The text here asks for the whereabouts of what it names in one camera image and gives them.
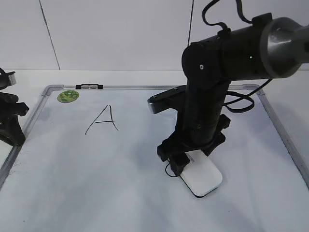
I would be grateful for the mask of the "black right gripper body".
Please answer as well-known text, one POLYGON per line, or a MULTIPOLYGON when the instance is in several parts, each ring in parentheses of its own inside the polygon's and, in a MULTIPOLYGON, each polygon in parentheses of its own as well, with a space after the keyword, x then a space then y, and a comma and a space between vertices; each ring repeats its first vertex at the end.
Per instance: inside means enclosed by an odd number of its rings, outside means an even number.
POLYGON ((221 113, 229 81, 220 81, 210 88, 187 82, 183 109, 177 111, 175 131, 157 147, 162 161, 170 156, 201 150, 206 156, 225 141, 222 130, 230 119, 221 113))

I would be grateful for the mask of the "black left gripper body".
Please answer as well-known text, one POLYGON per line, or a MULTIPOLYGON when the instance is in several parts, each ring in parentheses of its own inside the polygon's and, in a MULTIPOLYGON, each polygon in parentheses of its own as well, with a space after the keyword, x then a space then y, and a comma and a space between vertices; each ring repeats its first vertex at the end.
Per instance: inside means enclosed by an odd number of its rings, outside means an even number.
POLYGON ((4 126, 10 122, 19 124, 19 116, 25 116, 29 111, 24 102, 18 102, 19 97, 14 94, 0 93, 0 125, 4 126))

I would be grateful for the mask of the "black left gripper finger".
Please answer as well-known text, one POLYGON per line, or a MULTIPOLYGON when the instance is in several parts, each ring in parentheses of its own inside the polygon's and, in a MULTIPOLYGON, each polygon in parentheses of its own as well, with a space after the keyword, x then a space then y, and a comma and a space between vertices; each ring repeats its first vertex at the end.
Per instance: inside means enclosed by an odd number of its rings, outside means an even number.
POLYGON ((20 127, 18 116, 6 117, 0 120, 0 140, 11 145, 22 145, 25 142, 24 133, 20 127))

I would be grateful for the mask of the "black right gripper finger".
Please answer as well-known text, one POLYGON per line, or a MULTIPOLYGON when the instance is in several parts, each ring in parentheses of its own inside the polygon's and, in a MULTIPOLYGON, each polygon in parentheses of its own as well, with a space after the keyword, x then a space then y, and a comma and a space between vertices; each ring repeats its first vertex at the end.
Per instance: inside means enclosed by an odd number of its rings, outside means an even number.
POLYGON ((169 158, 169 164, 175 176, 179 176, 189 164, 189 158, 185 153, 173 154, 169 158))

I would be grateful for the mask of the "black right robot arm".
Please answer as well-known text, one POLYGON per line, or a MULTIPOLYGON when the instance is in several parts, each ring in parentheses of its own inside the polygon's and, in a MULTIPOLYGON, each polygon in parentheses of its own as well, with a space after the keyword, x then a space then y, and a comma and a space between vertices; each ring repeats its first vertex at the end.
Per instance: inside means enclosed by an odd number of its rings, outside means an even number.
POLYGON ((222 108, 231 82, 288 78, 308 61, 309 28, 270 13, 253 18, 249 27, 225 28, 191 43, 182 54, 186 85, 148 100, 155 114, 177 111, 175 131, 158 146, 158 156, 180 176, 189 164, 189 151, 210 155, 225 141, 222 130, 230 119, 222 108))

